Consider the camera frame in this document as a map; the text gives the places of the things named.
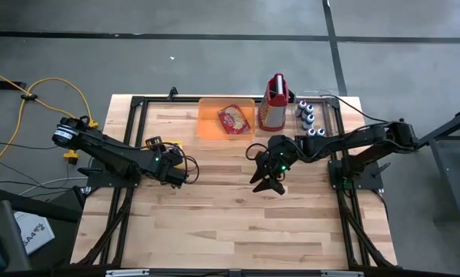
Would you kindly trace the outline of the red metal box grater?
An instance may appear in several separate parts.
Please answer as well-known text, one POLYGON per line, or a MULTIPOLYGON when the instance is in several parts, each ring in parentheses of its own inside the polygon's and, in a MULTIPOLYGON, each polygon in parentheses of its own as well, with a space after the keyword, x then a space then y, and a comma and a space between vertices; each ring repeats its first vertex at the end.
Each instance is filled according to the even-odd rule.
POLYGON ((266 86, 262 101, 258 107, 259 128, 276 132, 285 125, 285 114, 290 98, 284 75, 276 73, 266 86))

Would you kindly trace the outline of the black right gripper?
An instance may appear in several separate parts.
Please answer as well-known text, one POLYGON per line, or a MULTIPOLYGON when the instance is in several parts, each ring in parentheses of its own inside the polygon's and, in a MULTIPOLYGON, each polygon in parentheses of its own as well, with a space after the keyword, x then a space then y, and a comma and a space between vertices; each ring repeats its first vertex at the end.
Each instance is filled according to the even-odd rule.
POLYGON ((249 182, 252 184, 262 180, 252 191, 272 190, 279 195, 284 195, 285 188, 280 181, 297 161, 298 145, 294 140, 285 135, 271 136, 265 150, 256 154, 256 170, 249 182))

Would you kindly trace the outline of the white cardboard box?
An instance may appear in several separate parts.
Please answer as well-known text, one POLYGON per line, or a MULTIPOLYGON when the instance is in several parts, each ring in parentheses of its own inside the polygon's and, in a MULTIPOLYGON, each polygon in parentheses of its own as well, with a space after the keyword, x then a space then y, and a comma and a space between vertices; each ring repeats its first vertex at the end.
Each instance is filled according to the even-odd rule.
POLYGON ((55 238, 47 218, 26 212, 15 212, 14 217, 20 228, 22 242, 28 255, 55 238))

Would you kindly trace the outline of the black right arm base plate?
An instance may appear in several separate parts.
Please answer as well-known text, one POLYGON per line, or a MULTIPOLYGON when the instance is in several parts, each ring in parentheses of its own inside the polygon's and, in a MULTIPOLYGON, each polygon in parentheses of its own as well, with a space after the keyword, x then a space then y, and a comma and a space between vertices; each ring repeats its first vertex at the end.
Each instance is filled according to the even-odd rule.
POLYGON ((379 166, 377 162, 374 162, 367 165, 360 173, 346 175, 340 160, 329 161, 328 173, 331 187, 335 190, 383 190, 381 173, 389 166, 389 163, 379 166))

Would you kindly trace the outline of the black aluminium table frame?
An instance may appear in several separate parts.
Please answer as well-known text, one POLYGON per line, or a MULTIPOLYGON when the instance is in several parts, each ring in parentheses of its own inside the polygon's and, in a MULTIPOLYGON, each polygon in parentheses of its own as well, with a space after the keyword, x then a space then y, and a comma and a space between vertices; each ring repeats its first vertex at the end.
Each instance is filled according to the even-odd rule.
POLYGON ((285 194, 253 192, 251 160, 268 140, 204 140, 197 134, 198 95, 113 95, 104 133, 143 143, 180 141, 200 168, 196 183, 173 189, 146 179, 135 189, 125 226, 107 259, 126 268, 346 269, 368 254, 345 236, 327 161, 295 163, 285 194))

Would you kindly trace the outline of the black equipment stand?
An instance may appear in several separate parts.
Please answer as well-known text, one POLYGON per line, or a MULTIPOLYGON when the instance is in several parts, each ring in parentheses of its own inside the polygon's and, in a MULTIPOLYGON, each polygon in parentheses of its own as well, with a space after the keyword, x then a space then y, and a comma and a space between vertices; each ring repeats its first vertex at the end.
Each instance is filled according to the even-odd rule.
POLYGON ((14 213, 27 212, 47 219, 76 223, 81 213, 60 205, 12 194, 0 189, 0 239, 8 253, 9 263, 3 272, 19 272, 32 269, 22 242, 20 228, 14 213))

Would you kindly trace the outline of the orange translucent plastic bin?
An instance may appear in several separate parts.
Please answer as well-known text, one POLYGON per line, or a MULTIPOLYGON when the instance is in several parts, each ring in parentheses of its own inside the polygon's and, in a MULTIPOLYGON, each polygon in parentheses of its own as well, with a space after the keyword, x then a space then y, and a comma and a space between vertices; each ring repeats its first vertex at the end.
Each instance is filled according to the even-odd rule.
POLYGON ((197 134, 206 140, 252 140, 255 136, 255 101, 251 98, 202 98, 198 102, 197 134), (243 135, 229 135, 223 129, 217 111, 236 104, 251 126, 243 135))

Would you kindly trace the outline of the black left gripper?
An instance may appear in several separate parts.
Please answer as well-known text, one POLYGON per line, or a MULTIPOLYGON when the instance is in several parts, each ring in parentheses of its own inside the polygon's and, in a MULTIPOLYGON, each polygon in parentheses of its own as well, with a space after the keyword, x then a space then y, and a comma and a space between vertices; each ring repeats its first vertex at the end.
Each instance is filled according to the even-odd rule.
POLYGON ((170 185, 173 189, 180 189, 188 178, 186 168, 177 169, 183 159, 181 156, 168 150, 160 136, 145 140, 147 150, 152 153, 148 169, 145 175, 151 179, 160 181, 162 185, 170 185))

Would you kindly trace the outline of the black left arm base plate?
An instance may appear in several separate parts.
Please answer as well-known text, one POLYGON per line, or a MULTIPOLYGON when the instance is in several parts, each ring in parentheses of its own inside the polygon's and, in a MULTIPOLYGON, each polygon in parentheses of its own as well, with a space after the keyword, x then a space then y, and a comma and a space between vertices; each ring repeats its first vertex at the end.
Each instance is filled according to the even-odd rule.
POLYGON ((104 163, 93 159, 89 167, 78 168, 77 171, 85 175, 87 186, 92 188, 122 188, 132 189, 137 187, 141 176, 138 172, 128 173, 124 177, 119 177, 115 173, 107 170, 104 163))

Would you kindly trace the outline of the clear plastic tray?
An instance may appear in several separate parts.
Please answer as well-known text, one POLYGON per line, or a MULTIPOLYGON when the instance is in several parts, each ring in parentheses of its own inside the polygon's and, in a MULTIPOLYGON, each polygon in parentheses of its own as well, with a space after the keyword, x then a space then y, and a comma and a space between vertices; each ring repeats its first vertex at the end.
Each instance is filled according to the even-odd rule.
POLYGON ((305 100, 307 105, 314 105, 313 115, 315 116, 312 128, 317 131, 320 128, 325 130, 325 135, 329 137, 338 134, 335 109, 332 104, 332 93, 326 89, 304 90, 295 92, 295 100, 292 104, 292 124, 294 135, 307 136, 307 131, 302 129, 302 117, 295 117, 295 108, 298 102, 305 100))

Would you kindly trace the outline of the red popcorn bag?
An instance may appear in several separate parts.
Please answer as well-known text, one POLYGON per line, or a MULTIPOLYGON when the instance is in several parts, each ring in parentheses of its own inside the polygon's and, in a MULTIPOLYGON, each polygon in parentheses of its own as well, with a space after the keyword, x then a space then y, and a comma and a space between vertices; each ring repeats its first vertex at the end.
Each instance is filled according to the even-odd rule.
POLYGON ((247 118, 236 104, 231 104, 219 111, 217 115, 222 123, 223 129, 229 135, 243 135, 251 131, 247 118))

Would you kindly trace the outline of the yellow plastic basket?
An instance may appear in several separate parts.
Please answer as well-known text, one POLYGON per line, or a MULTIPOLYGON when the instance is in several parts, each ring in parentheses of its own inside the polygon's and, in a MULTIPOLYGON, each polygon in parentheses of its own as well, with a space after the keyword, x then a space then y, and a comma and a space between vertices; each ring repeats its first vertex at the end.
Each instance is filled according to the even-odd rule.
MULTIPOLYGON (((183 159, 183 154, 182 154, 182 143, 180 141, 167 141, 164 142, 164 146, 170 151, 172 150, 176 154, 182 157, 183 159)), ((177 169, 183 169, 185 167, 185 160, 183 159, 182 162, 179 165, 176 165, 177 169)))

